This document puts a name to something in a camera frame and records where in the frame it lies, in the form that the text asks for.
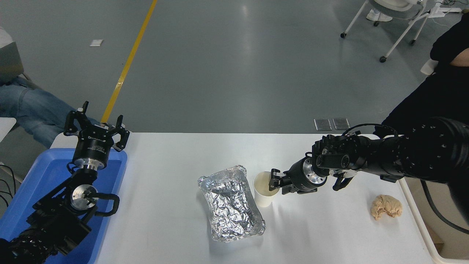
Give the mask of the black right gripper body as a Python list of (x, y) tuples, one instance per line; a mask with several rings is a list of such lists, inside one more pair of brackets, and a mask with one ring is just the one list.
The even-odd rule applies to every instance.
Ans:
[(319, 176), (313, 170), (312, 158), (303, 158), (296, 162), (287, 171), (292, 186), (308, 193), (317, 192)]

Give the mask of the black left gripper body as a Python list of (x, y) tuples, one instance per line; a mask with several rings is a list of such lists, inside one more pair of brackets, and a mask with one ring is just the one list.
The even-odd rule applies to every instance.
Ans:
[(78, 143), (72, 162), (82, 166), (93, 160), (97, 166), (107, 166), (110, 149), (114, 145), (111, 133), (100, 127), (91, 126), (78, 134)]

